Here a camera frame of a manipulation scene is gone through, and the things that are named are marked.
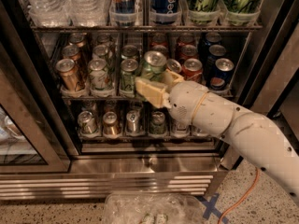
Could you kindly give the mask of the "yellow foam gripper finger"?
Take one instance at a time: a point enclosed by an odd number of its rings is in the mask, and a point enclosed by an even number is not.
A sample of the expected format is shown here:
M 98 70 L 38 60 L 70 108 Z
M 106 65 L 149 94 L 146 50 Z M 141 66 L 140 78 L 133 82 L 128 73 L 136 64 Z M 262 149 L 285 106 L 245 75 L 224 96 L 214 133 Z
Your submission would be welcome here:
M 170 107 L 169 93 L 165 84 L 137 77 L 135 79 L 135 89 L 156 108 Z
M 183 81 L 184 81 L 184 77 L 181 76 L 180 74 L 168 69 L 164 71 L 163 82 L 169 89 L 172 89 L 178 83 Z

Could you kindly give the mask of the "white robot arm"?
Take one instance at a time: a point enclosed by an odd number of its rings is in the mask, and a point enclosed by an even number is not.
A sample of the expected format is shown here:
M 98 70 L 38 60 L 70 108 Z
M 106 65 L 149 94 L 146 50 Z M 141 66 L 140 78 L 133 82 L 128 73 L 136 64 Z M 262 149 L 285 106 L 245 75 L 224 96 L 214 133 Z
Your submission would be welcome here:
M 167 108 L 172 119 L 232 146 L 299 205 L 299 156 L 274 121 L 177 73 L 166 70 L 162 76 L 161 82 L 136 77 L 136 91 L 153 106 Z

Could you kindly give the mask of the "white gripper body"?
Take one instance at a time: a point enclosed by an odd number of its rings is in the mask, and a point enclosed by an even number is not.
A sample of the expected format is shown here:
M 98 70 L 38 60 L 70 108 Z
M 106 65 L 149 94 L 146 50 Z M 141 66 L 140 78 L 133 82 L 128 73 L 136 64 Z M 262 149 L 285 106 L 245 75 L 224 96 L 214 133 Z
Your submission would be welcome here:
M 203 101 L 207 94 L 206 86 L 194 81 L 180 82 L 170 92 L 169 115 L 183 125 L 208 126 L 208 119 L 204 117 L 203 111 Z

